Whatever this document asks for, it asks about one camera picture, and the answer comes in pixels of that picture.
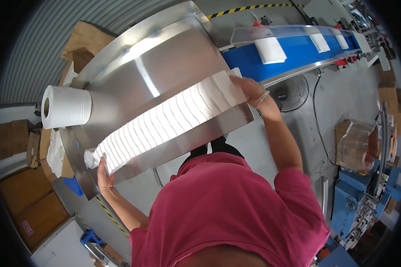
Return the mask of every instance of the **black pants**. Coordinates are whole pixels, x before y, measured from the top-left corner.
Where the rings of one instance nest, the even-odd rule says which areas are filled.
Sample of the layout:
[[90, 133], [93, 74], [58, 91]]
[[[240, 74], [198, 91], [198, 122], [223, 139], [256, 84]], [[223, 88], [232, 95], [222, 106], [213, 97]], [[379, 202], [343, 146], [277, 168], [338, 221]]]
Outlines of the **black pants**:
[[[236, 155], [236, 156], [239, 156], [239, 157], [245, 159], [236, 148], [232, 147], [229, 144], [226, 144], [226, 139], [224, 136], [221, 136], [221, 137], [211, 141], [211, 148], [213, 149], [213, 153], [214, 152], [226, 152], [226, 153], [233, 154], [233, 155]], [[180, 166], [180, 169], [187, 161], [191, 160], [194, 157], [205, 155], [207, 153], [207, 151], [208, 151], [207, 144], [193, 149], [192, 151], [190, 151], [190, 156], [188, 158], [186, 158], [186, 160]]]

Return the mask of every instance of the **stainless steel table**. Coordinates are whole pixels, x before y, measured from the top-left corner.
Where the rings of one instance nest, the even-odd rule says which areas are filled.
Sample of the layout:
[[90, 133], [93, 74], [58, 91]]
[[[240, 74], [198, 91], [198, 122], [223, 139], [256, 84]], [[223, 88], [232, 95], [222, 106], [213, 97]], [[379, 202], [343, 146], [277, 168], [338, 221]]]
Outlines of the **stainless steel table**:
[[[85, 150], [157, 104], [214, 73], [229, 70], [213, 40], [214, 28], [206, 16], [193, 2], [184, 2], [124, 32], [73, 81], [71, 87], [91, 93], [91, 117], [86, 124], [61, 129], [60, 133], [71, 168], [89, 200], [98, 189], [96, 169], [85, 167]], [[246, 103], [235, 106], [131, 159], [116, 173], [116, 184], [253, 120]]]

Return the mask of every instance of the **fan grille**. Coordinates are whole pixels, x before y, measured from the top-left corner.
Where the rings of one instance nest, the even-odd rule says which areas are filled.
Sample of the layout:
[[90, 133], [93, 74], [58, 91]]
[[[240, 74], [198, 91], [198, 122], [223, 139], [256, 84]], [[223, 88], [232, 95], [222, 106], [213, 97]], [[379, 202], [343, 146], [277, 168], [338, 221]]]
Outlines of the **fan grille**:
[[309, 96], [309, 85], [302, 74], [272, 85], [266, 90], [270, 91], [271, 96], [282, 100], [281, 112], [290, 112], [300, 108]]

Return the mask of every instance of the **silver bangle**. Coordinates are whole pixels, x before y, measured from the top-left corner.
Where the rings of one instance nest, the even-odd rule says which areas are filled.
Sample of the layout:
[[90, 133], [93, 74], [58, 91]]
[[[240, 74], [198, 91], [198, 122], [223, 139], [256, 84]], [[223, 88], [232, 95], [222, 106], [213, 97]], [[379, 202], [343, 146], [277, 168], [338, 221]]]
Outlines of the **silver bangle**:
[[266, 99], [266, 97], [270, 94], [270, 91], [266, 90], [266, 92], [264, 92], [261, 97], [257, 100], [257, 102], [255, 103], [255, 108], [258, 108], [258, 105], [260, 103], [263, 102], [264, 99]]

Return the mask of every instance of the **pink t-shirt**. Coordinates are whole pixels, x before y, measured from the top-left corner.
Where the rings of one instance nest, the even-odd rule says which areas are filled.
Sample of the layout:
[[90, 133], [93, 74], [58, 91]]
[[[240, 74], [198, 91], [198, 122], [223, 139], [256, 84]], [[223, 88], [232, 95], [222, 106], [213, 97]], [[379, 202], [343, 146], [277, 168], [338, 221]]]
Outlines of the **pink t-shirt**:
[[309, 266], [330, 234], [310, 179], [287, 168], [274, 184], [228, 153], [189, 160], [157, 195], [149, 229], [131, 232], [131, 266], [172, 267], [219, 244], [258, 253], [274, 267]]

